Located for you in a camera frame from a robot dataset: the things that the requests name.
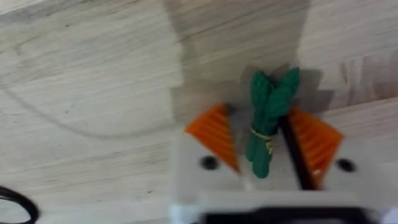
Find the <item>white orange left gripper right finger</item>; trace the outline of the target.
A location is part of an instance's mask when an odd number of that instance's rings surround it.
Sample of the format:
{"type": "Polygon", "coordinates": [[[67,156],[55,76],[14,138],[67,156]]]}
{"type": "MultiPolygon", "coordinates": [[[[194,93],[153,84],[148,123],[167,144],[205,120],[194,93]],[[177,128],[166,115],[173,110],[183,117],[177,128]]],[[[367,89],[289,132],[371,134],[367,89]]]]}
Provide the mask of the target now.
{"type": "Polygon", "coordinates": [[[387,145],[353,138],[330,123],[291,108],[280,127],[294,159],[315,190],[396,194],[397,183],[382,164],[387,145]]]}

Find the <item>white orange left gripper left finger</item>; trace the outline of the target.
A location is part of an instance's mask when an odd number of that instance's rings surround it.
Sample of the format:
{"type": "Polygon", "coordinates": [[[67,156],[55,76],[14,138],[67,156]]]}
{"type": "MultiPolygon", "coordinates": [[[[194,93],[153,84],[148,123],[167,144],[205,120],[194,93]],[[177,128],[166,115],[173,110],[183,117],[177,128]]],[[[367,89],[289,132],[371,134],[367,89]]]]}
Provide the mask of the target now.
{"type": "Polygon", "coordinates": [[[172,197],[195,199],[201,192],[243,189],[228,107],[212,106],[172,141],[172,197]]]}

